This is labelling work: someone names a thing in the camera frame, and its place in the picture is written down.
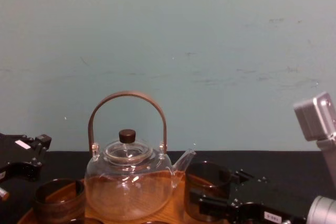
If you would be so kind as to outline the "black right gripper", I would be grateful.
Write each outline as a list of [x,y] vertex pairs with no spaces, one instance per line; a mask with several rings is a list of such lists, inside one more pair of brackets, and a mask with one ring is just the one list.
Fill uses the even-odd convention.
[[229,223],[306,223],[308,200],[278,188],[266,177],[240,169],[231,172],[229,186],[246,185],[246,204],[206,195],[188,194],[188,215],[202,222],[227,220]]

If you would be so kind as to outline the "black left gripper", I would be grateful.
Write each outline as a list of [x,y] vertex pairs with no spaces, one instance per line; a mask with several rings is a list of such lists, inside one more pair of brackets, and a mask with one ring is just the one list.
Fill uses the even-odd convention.
[[41,170],[37,165],[44,162],[51,140],[46,134],[32,138],[1,133],[1,182],[12,178],[36,181]]

